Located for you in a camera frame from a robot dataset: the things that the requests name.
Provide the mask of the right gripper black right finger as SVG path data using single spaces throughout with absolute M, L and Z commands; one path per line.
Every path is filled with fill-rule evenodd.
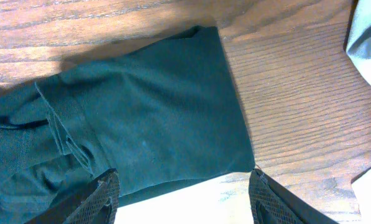
M 336 224 L 260 169 L 250 173 L 249 198 L 255 224 Z

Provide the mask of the black t-shirt with logo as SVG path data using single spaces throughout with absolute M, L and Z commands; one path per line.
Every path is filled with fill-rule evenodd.
M 25 223 L 108 169 L 134 203 L 254 165 L 215 27 L 0 97 L 0 223 Z

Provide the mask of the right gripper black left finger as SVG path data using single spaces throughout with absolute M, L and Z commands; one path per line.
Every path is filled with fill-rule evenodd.
M 117 170 L 109 169 L 27 224 L 113 224 L 119 207 L 119 191 Z

